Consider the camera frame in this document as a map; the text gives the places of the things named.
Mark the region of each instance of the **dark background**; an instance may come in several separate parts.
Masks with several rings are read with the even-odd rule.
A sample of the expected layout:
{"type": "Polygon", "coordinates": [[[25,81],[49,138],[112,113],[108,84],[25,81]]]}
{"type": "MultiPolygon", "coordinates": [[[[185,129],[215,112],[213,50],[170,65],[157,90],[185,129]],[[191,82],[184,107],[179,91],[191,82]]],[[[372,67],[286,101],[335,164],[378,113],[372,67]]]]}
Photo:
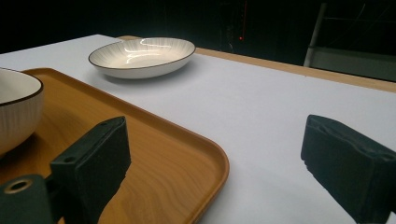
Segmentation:
{"type": "MultiPolygon", "coordinates": [[[[320,4],[314,0],[3,1],[0,53],[86,35],[167,36],[188,39],[200,48],[303,65],[320,4]]],[[[395,39],[393,1],[329,1],[318,46],[396,55],[395,39]]]]}

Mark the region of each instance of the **bowl rim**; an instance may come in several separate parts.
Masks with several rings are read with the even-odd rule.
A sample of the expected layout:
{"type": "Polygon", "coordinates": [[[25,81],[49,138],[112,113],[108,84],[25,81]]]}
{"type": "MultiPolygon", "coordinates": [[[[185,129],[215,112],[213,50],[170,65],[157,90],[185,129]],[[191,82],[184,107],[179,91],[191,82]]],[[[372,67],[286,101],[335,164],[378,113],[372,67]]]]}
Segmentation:
{"type": "Polygon", "coordinates": [[[185,59],[189,58],[195,51],[196,51],[196,46],[195,46],[192,42],[190,42],[189,40],[186,40],[186,39],[173,38],[173,37],[147,37],[147,38],[137,38],[137,39],[131,39],[131,40],[121,40],[121,41],[118,41],[118,42],[115,42],[115,43],[111,43],[111,44],[104,45],[104,46],[100,47],[99,49],[96,49],[96,50],[94,50],[93,52],[91,52],[90,55],[88,56],[88,61],[89,61],[92,65],[94,65],[94,66],[101,67],[101,68],[105,68],[105,69],[112,69],[112,70],[139,70],[139,69],[148,69],[148,68],[152,68],[152,67],[164,66],[164,65],[167,65],[167,64],[170,64],[170,63],[176,63],[176,62],[185,60],[185,59]],[[186,56],[184,56],[184,57],[182,57],[182,58],[180,58],[180,59],[174,60],[174,61],[172,61],[172,62],[169,62],[169,63],[160,63],[160,64],[151,65],[151,66],[136,67],[136,68],[114,68],[114,67],[107,67],[107,66],[102,66],[102,65],[99,65],[99,64],[94,63],[94,62],[91,61],[91,56],[92,56],[94,53],[96,53],[97,51],[99,51],[100,49],[108,48],[108,47],[111,46],[111,45],[117,45],[117,44],[125,43],[125,42],[141,41],[141,40],[143,40],[143,39],[175,39],[175,40],[181,40],[181,41],[185,41],[185,42],[190,43],[190,44],[192,45],[192,51],[191,51],[191,53],[189,53],[188,55],[186,55],[186,56]]]}
{"type": "Polygon", "coordinates": [[[1,107],[1,106],[5,106],[5,105],[13,105],[13,104],[16,104],[16,103],[18,103],[18,102],[25,101],[25,100],[27,100],[27,99],[29,99],[29,98],[33,98],[33,97],[37,96],[38,94],[40,94],[40,93],[44,90],[44,84],[43,84],[43,82],[42,82],[38,77],[29,75],[29,74],[24,73],[24,72],[22,72],[22,71],[17,71],[17,70],[9,69],[9,68],[0,67],[0,71],[1,71],[1,70],[8,70],[8,71],[11,71],[11,72],[15,72],[15,73],[19,73],[19,74],[26,75],[26,76],[28,76],[28,77],[32,77],[33,79],[38,80],[38,82],[40,83],[40,88],[39,88],[37,91],[34,91],[33,93],[31,93],[31,94],[29,94],[29,95],[26,95],[26,96],[23,96],[23,97],[21,97],[21,98],[18,98],[18,99],[16,99],[16,100],[12,100],[12,101],[7,101],[7,102],[4,102],[4,103],[0,103],[0,107],[1,107]]]}

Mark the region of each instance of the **ceramic bowl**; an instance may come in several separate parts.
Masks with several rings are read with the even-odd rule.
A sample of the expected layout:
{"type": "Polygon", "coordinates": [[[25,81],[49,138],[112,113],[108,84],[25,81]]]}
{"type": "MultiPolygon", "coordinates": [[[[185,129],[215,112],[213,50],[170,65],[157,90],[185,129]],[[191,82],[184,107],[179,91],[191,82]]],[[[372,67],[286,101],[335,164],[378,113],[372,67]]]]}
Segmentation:
{"type": "Polygon", "coordinates": [[[0,158],[35,131],[42,113],[43,90],[38,78],[0,68],[0,158]]]}
{"type": "Polygon", "coordinates": [[[187,40],[155,37],[101,47],[89,61],[101,73],[119,78],[157,77],[176,71],[191,59],[195,46],[187,40]]]}

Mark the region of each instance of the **wooden table edge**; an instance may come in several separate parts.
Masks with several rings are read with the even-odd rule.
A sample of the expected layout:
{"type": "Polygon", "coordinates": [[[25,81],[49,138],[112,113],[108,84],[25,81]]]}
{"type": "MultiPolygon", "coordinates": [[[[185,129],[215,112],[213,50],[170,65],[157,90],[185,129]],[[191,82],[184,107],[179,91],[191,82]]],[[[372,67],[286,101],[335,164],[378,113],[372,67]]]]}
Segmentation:
{"type": "MultiPolygon", "coordinates": [[[[136,37],[133,35],[123,35],[123,36],[119,36],[118,38],[122,39],[122,40],[132,40],[132,39],[137,39],[140,37],[136,37]]],[[[325,70],[320,70],[320,69],[315,69],[315,68],[310,68],[310,67],[303,67],[303,66],[288,64],[288,63],[278,63],[278,62],[268,61],[268,60],[264,60],[264,59],[248,57],[248,56],[244,56],[244,55],[216,51],[213,49],[197,48],[195,52],[199,53],[199,54],[206,55],[206,56],[217,57],[217,58],[231,60],[231,61],[240,62],[240,63],[248,63],[248,64],[271,68],[271,69],[280,70],[280,71],[284,71],[284,72],[290,72],[293,74],[306,76],[306,77],[316,77],[316,78],[326,79],[326,80],[330,80],[330,81],[350,84],[350,85],[354,85],[354,86],[370,88],[370,89],[374,89],[374,90],[396,92],[396,83],[390,82],[390,81],[385,81],[385,80],[378,80],[378,79],[369,78],[369,77],[358,77],[358,76],[353,76],[353,75],[349,75],[349,74],[336,73],[336,72],[325,71],[325,70]]]]}

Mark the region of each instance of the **white table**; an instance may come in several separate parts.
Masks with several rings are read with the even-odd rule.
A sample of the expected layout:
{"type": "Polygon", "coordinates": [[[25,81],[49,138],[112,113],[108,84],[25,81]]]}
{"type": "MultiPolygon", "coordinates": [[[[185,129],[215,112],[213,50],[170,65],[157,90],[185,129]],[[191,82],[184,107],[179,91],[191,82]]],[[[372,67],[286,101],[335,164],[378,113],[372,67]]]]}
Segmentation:
{"type": "MultiPolygon", "coordinates": [[[[337,119],[396,149],[392,83],[379,82],[389,91],[374,90],[311,77],[319,70],[248,59],[262,61],[258,66],[200,53],[173,74],[116,79],[88,61],[92,51],[116,41],[91,35],[1,54],[0,67],[56,69],[218,143],[229,158],[230,175],[202,223],[354,223],[300,159],[309,114],[337,119]],[[304,72],[307,76],[297,75],[304,72]]],[[[393,214],[388,223],[396,223],[393,214]]]]}

